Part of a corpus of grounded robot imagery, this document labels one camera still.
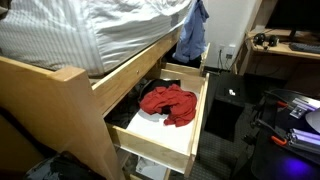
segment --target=desk leg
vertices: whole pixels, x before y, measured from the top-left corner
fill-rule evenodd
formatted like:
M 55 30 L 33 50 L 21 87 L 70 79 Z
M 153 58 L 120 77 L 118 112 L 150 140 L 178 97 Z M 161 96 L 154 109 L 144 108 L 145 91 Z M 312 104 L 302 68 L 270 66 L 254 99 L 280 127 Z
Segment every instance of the desk leg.
M 253 50 L 252 50 L 250 43 L 248 43 L 247 48 L 248 48 L 248 52 L 247 52 L 247 54 L 241 64 L 240 71 L 239 71 L 239 75 L 241 75 L 241 76 L 243 76 L 244 73 L 246 72 L 248 64 L 249 64 L 249 59 L 251 58 L 252 53 L 253 53 Z

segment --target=red cloth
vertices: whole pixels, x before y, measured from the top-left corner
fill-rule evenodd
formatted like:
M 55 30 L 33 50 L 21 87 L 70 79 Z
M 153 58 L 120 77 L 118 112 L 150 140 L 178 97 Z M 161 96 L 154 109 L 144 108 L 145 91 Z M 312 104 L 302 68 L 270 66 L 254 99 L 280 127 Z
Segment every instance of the red cloth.
M 171 113 L 164 121 L 165 125 L 175 124 L 176 127 L 189 124 L 196 114 L 197 97 L 194 93 L 183 91 L 173 84 L 168 88 L 156 87 L 147 93 L 140 102 L 140 108 L 148 114 L 162 112 L 162 107 L 170 106 Z

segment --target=headphones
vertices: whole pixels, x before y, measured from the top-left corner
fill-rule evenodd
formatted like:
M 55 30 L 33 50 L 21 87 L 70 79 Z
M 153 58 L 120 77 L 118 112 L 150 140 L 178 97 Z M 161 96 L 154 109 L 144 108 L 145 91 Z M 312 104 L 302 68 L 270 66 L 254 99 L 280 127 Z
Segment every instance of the headphones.
M 279 37 L 276 35 L 271 35 L 268 39 L 268 46 L 264 46 L 263 43 L 267 40 L 267 37 L 264 33 L 258 33 L 253 37 L 253 44 L 255 46 L 260 45 L 263 46 L 264 49 L 268 49 L 268 47 L 276 47 L 279 43 Z

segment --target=desk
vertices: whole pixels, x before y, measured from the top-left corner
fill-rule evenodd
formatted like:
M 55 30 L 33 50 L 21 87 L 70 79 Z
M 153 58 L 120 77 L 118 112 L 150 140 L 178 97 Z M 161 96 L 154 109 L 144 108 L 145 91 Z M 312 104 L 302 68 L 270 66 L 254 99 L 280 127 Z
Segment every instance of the desk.
M 254 52 L 265 52 L 265 53 L 274 53 L 274 54 L 281 54 L 285 56 L 295 56 L 295 57 L 301 57 L 301 58 L 309 58 L 309 59 L 317 59 L 320 60 L 320 54 L 314 54 L 314 53 L 306 53 L 306 52 L 299 52 L 299 51 L 292 51 L 289 48 L 289 45 L 286 43 L 279 43 L 276 47 L 269 47 L 267 50 L 264 50 L 262 46 L 255 46 L 253 44 L 253 37 L 256 35 L 256 32 L 249 32 L 247 34 L 247 37 L 244 41 L 248 51 L 245 55 L 245 58 L 243 60 L 243 63 L 239 70 L 239 75 L 244 75 L 244 73 L 247 70 L 250 58 Z M 266 33 L 266 36 L 270 35 L 278 35 L 278 36 L 286 36 L 288 37 L 290 34 L 290 31 L 287 30 L 273 30 L 268 33 Z
M 284 90 L 273 91 L 281 98 L 291 102 L 294 98 L 306 97 L 291 93 Z M 284 109 L 277 112 L 275 107 L 276 99 L 266 99 L 263 108 L 261 119 L 268 124 L 276 125 L 277 127 L 288 131 L 291 128 L 296 128 L 312 133 L 317 133 L 313 130 L 304 118 L 295 119 L 289 116 L 290 110 Z M 272 133 L 266 129 L 261 129 L 257 136 L 256 146 L 253 156 L 250 161 L 250 170 L 255 178 L 258 179 L 320 179 L 320 165 L 313 163 L 310 160 L 303 158 L 308 152 L 300 151 L 300 155 L 292 151 L 276 145 L 270 140 Z

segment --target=clothing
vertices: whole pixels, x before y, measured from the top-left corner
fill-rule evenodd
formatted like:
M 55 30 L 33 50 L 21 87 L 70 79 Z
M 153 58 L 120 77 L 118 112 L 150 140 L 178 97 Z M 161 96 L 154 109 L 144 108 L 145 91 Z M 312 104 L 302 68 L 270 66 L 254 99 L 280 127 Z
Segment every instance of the clothing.
M 183 91 L 173 84 L 168 88 L 156 87 L 144 96 L 140 108 L 148 114 L 162 114 L 162 107 L 170 106 L 165 125 L 175 124 L 176 127 L 189 124 L 196 114 L 197 97 L 194 93 Z
M 205 51 L 203 23 L 209 18 L 202 0 L 196 1 L 185 20 L 173 58 L 188 63 Z

